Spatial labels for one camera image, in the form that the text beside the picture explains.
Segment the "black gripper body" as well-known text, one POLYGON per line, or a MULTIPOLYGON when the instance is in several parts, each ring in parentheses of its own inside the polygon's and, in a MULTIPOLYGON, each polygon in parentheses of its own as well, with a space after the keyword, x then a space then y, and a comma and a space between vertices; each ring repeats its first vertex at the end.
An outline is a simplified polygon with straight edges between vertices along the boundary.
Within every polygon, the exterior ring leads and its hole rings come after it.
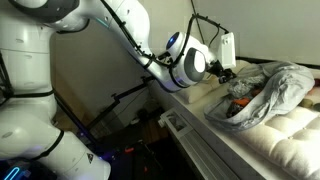
POLYGON ((224 69, 219 61, 211 62, 207 70, 208 73, 214 74, 217 77, 228 77, 228 72, 232 71, 231 69, 224 69))

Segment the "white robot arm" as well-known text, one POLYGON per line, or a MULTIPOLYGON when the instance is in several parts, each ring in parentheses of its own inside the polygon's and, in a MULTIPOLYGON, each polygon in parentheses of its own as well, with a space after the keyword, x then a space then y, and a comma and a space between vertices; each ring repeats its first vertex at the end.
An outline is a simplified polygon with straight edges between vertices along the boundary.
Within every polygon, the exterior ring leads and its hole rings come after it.
POLYGON ((215 50, 179 32, 160 52, 149 34, 140 0, 0 0, 0 160, 39 162, 60 180, 108 180, 110 164, 53 125, 54 85, 92 88, 146 72, 177 92, 236 64, 230 32, 215 50))

